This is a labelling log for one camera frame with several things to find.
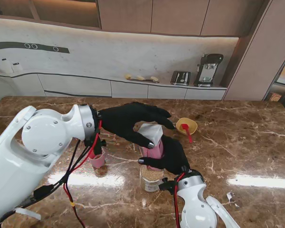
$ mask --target red spoon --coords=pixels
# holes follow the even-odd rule
[[[186,131],[186,133],[187,133],[187,135],[188,135],[188,138],[189,138],[189,142],[190,142],[190,143],[193,143],[192,138],[191,138],[191,135],[190,135],[190,132],[189,132],[189,126],[188,126],[188,124],[182,123],[182,124],[181,124],[181,127]]]

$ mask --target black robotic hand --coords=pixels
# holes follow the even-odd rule
[[[170,113],[156,106],[150,106],[139,102],[133,102],[118,107],[107,108],[99,111],[102,118],[102,127],[128,141],[139,146],[153,148],[151,140],[145,138],[133,130],[134,125],[139,121],[156,121],[168,129],[174,129],[169,117]]]
[[[181,169],[182,166],[186,166],[189,170],[190,165],[181,143],[165,135],[161,137],[161,141],[164,151],[163,158],[155,159],[143,157],[138,160],[138,163],[143,165],[150,165],[158,169],[166,169],[175,175],[181,174],[183,172]]]

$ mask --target yellow bowl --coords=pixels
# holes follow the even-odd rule
[[[178,120],[178,122],[176,123],[176,129],[182,133],[182,134],[185,134],[187,135],[186,131],[182,128],[182,124],[187,124],[189,126],[189,133],[190,134],[193,134],[195,133],[196,129],[198,128],[198,124],[191,120],[191,119],[188,119],[188,118],[181,118]]]

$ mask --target backsplash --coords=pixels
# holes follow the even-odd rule
[[[25,48],[0,49],[1,59],[20,63],[23,70],[124,79],[125,74],[155,76],[168,84],[174,70],[192,72],[204,53],[224,55],[214,78],[218,85],[238,38],[177,37],[114,33],[0,19],[0,42],[66,47],[70,54]]]

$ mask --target wire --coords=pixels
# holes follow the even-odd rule
[[[176,227],[180,228],[180,215],[179,215],[179,207],[177,206],[177,185],[178,182],[182,179],[185,173],[182,173],[177,179],[174,187],[174,209],[175,209],[175,218],[176,218]]]
[[[102,124],[102,120],[99,121],[99,129],[101,129],[101,124]],[[75,171],[76,169],[78,169],[80,166],[82,166],[83,163],[86,162],[86,160],[88,159],[88,157],[90,156],[90,154],[91,154],[91,153],[93,152],[93,150],[94,150],[94,147],[95,147],[95,145],[96,145],[98,136],[99,136],[99,133],[96,133],[96,136],[95,136],[93,145],[92,145],[92,147],[91,147],[91,149],[90,149],[88,155],[85,157],[85,159],[84,159],[76,168],[74,168],[74,170],[72,170],[72,172]]]
[[[101,129],[101,124],[102,124],[102,121],[100,120],[100,121],[99,121],[99,129]],[[79,217],[78,214],[77,214],[76,206],[75,206],[75,203],[74,203],[74,201],[73,201],[73,197],[72,197],[71,192],[70,192],[70,190],[68,189],[68,186],[67,186],[67,181],[68,181],[69,175],[70,175],[72,172],[74,172],[75,170],[77,170],[79,167],[81,167],[81,166],[86,162],[86,160],[89,158],[90,154],[94,151],[94,148],[95,148],[95,145],[96,145],[98,136],[99,136],[99,133],[97,132],[97,133],[96,133],[96,136],[95,136],[95,138],[94,138],[94,142],[93,142],[92,147],[90,147],[89,149],[87,149],[87,147],[85,148],[85,150],[82,152],[82,154],[79,156],[79,158],[77,159],[77,161],[76,161],[75,164],[73,165],[72,169],[70,170],[70,167],[72,166],[72,163],[73,163],[73,161],[71,160],[70,165],[69,165],[69,169],[68,169],[69,174],[68,174],[66,180],[64,180],[65,183],[63,184],[63,190],[66,192],[66,195],[68,196],[68,198],[69,198],[69,200],[70,200],[70,203],[71,203],[71,206],[72,206],[73,211],[74,211],[74,213],[75,213],[75,216],[76,216],[76,218],[78,219],[78,221],[80,222],[80,224],[81,224],[81,226],[82,226],[83,228],[85,228],[86,226],[85,226],[85,224],[83,223],[83,221],[80,219],[80,217]],[[85,157],[85,159],[84,159],[78,166],[76,166],[77,163],[78,163],[86,154],[87,154],[87,156]]]
[[[102,125],[102,121],[100,120],[99,121],[99,130],[101,129],[101,125]],[[93,142],[93,145],[92,146],[87,146],[85,147],[85,149],[82,151],[82,153],[80,154],[80,156],[78,157],[78,159],[76,160],[75,164],[72,166],[72,163],[74,161],[74,158],[75,158],[75,154],[76,154],[76,151],[78,149],[78,146],[80,144],[80,140],[78,140],[76,146],[75,146],[75,149],[74,149],[74,152],[73,152],[73,155],[72,155],[72,158],[71,158],[71,161],[69,163],[69,167],[66,171],[66,174],[59,180],[57,181],[53,186],[56,186],[51,192],[49,192],[48,194],[44,195],[43,197],[39,198],[38,200],[33,200],[31,201],[30,203],[27,203],[25,205],[22,206],[22,208],[27,208],[35,203],[38,203],[39,201],[43,200],[44,198],[48,197],[50,194],[52,194],[54,191],[56,191],[62,184],[64,185],[63,188],[64,188],[64,191],[66,192],[67,196],[69,197],[70,199],[70,202],[72,202],[72,205],[74,204],[73,202],[73,198],[72,198],[72,195],[67,187],[67,181],[68,181],[68,177],[69,175],[71,175],[71,173],[75,170],[77,170],[79,167],[81,167],[83,165],[83,163],[85,163],[85,161],[87,160],[87,158],[90,156],[90,154],[93,152],[94,150],[94,147],[96,145],[96,142],[97,142],[97,139],[98,139],[98,136],[99,136],[99,132],[96,133],[96,136],[95,136],[95,139],[94,139],[94,142]],[[84,158],[84,156],[88,153],[88,155],[86,156],[86,158],[77,166],[77,164]],[[78,221],[80,222],[80,224],[85,228],[85,225],[84,223],[82,222],[82,220],[79,218],[78,214],[77,214],[77,211],[76,211],[76,208],[75,206],[73,207],[73,211],[75,213],[75,216],[76,218],[78,219]],[[7,212],[6,214],[4,214],[1,218],[0,218],[0,228],[2,228],[2,223],[4,220],[6,220],[8,217],[10,217],[11,215],[15,214],[15,211],[14,210],[11,210],[9,212]]]

